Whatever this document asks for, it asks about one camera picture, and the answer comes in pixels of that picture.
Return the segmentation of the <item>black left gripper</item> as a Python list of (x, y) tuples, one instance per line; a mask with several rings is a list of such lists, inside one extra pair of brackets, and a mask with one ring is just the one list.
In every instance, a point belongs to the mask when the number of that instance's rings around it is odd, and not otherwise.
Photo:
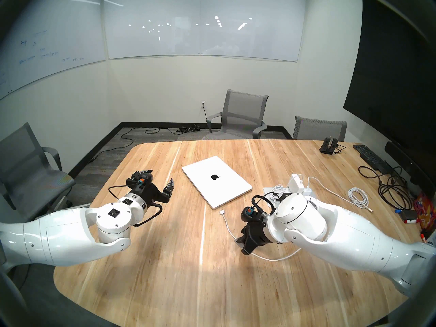
[(168, 203), (174, 190), (174, 180), (171, 178), (163, 191), (159, 191), (152, 182), (153, 170), (136, 171), (132, 174), (132, 179), (126, 180), (126, 185), (132, 190), (132, 194), (144, 200), (147, 207), (154, 202)]

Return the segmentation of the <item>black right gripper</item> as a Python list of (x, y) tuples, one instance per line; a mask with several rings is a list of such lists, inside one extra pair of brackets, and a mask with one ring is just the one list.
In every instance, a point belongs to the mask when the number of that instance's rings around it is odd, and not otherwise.
[(236, 244), (241, 244), (244, 255), (250, 255), (258, 246), (273, 242), (274, 239), (267, 229), (267, 222), (248, 222), (242, 228), (242, 236), (235, 239)]

